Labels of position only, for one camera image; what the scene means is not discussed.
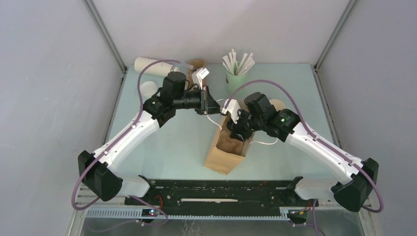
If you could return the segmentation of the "single white paper cup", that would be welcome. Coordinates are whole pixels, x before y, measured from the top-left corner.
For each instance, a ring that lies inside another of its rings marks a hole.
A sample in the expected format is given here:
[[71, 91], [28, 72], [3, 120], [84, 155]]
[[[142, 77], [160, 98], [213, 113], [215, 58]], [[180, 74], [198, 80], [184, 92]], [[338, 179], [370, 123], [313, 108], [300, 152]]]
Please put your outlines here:
[[271, 105], [274, 106], [274, 108], [278, 112], [281, 111], [281, 110], [283, 110], [283, 109], [285, 109], [285, 104], [281, 100], [278, 100], [278, 99], [270, 99], [269, 102], [270, 102]]

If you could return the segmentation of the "brown paper bag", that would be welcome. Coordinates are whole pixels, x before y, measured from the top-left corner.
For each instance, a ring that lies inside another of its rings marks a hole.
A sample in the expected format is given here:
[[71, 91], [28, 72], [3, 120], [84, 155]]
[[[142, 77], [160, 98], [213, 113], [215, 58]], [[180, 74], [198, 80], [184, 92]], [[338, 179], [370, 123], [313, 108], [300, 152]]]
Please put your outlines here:
[[254, 143], [262, 145], [274, 145], [278, 142], [261, 142], [254, 140], [254, 134], [249, 135], [246, 141], [240, 141], [230, 137], [232, 132], [227, 128], [228, 122], [232, 122], [230, 114], [224, 116], [220, 123], [215, 123], [218, 128], [207, 152], [204, 166], [212, 171], [227, 175], [235, 169], [246, 157], [250, 147]]

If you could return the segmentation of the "stack of white paper cups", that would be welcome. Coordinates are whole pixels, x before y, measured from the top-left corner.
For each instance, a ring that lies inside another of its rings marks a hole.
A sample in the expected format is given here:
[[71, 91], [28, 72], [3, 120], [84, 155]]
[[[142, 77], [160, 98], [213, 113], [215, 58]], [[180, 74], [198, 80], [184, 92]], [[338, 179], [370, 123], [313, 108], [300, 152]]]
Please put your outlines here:
[[[141, 72], [149, 64], [156, 62], [156, 59], [150, 59], [145, 57], [137, 57], [134, 62], [134, 69], [136, 72]], [[165, 77], [170, 72], [179, 72], [179, 68], [174, 66], [172, 62], [159, 62], [150, 66], [144, 73]]]

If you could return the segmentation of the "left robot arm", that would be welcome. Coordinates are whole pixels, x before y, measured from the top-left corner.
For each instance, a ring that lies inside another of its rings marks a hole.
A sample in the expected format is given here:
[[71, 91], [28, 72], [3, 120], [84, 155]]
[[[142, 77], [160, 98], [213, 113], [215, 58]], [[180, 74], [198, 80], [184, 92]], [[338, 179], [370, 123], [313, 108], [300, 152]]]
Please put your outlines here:
[[144, 205], [153, 203], [151, 182], [144, 176], [123, 177], [119, 167], [139, 143], [174, 117], [176, 110], [193, 109], [199, 115], [220, 113], [220, 105], [203, 84], [208, 74], [205, 67], [198, 69], [192, 74], [193, 84], [186, 88], [186, 75], [170, 72], [162, 87], [143, 103], [142, 112], [121, 132], [93, 153], [83, 151], [78, 156], [83, 184], [104, 202], [118, 195], [133, 195]]

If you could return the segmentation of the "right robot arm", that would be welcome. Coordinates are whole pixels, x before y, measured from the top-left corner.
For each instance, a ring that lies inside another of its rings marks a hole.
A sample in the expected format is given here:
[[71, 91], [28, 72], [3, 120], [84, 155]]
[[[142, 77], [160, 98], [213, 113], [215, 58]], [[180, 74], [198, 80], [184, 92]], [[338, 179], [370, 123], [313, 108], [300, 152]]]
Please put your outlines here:
[[376, 184], [379, 164], [372, 158], [351, 156], [317, 134], [300, 115], [290, 109], [276, 109], [268, 98], [255, 92], [244, 99], [243, 109], [235, 99], [227, 99], [221, 113], [230, 115], [230, 138], [247, 141], [254, 132], [264, 131], [283, 143], [292, 145], [326, 167], [336, 178], [326, 191], [345, 209], [358, 212]]

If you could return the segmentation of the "green straw holder cup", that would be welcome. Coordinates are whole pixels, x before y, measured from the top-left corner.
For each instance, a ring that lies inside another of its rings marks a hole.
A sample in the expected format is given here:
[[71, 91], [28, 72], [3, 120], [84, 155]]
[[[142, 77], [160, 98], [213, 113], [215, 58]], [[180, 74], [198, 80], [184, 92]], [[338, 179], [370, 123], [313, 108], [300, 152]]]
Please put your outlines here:
[[231, 74], [226, 65], [226, 91], [229, 96], [231, 96], [243, 84], [248, 82], [247, 76], [248, 76], [248, 73], [240, 75], [240, 76]]

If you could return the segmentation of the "bundle of white wrapped straws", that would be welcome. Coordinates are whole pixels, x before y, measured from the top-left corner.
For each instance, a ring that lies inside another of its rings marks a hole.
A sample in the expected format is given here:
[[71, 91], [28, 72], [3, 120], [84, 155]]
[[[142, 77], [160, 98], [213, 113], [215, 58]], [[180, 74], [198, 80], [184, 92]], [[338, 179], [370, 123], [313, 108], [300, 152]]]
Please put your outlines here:
[[246, 75], [249, 70], [255, 65], [253, 53], [244, 53], [242, 58], [238, 60], [237, 53], [232, 49], [227, 55], [222, 57], [223, 66], [226, 71], [234, 76]]

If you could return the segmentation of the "aluminium frame post right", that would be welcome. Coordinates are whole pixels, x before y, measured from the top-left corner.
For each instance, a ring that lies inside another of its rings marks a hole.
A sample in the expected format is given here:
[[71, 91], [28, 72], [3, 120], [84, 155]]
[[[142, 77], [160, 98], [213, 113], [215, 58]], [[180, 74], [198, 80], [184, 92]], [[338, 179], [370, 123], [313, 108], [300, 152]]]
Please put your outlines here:
[[320, 56], [318, 57], [316, 63], [314, 64], [314, 68], [315, 70], [319, 70], [320, 67], [323, 65], [323, 63], [325, 62], [328, 54], [330, 53], [334, 43], [336, 42], [339, 34], [342, 32], [346, 22], [348, 21], [351, 13], [353, 12], [355, 6], [357, 5], [357, 3], [359, 2], [359, 0], [349, 0], [341, 17], [339, 18], [334, 30], [332, 31], [325, 47], [323, 48]]

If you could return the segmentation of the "aluminium frame post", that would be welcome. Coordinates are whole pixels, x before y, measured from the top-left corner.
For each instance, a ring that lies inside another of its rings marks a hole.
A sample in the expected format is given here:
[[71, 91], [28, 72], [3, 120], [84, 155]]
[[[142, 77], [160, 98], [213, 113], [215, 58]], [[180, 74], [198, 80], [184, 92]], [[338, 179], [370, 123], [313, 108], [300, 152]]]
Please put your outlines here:
[[114, 43], [110, 32], [108, 31], [97, 7], [93, 0], [82, 0], [83, 4], [85, 5], [88, 13], [90, 14], [94, 24], [96, 25], [100, 35], [102, 36], [105, 44], [107, 45], [108, 49], [111, 52], [111, 55], [115, 59], [120, 71], [125, 74], [127, 71], [127, 66], [124, 63], [119, 50]]
[[318, 57], [316, 63], [314, 64], [314, 68], [315, 70], [319, 70], [320, 67], [323, 65], [323, 63], [325, 62], [328, 54], [330, 53], [334, 43], [336, 42], [339, 34], [342, 32], [346, 22], [348, 21], [351, 13], [353, 12], [355, 6], [357, 5], [357, 3], [359, 2], [359, 0], [349, 0], [341, 17], [339, 18], [334, 30], [332, 31], [325, 47], [323, 48], [320, 56]]

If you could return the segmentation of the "aluminium frame post left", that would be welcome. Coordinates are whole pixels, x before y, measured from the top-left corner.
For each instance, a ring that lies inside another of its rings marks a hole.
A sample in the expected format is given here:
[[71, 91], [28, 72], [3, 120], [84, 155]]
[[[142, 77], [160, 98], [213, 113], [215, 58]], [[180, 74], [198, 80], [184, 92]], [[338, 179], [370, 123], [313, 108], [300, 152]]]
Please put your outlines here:
[[97, 7], [93, 0], [82, 0], [83, 4], [85, 5], [88, 13], [90, 14], [94, 24], [96, 25], [100, 35], [102, 36], [105, 44], [107, 45], [108, 49], [111, 52], [111, 55], [115, 59], [120, 71], [125, 74], [127, 71], [127, 66], [124, 63], [119, 50], [114, 43], [110, 32], [108, 31]]

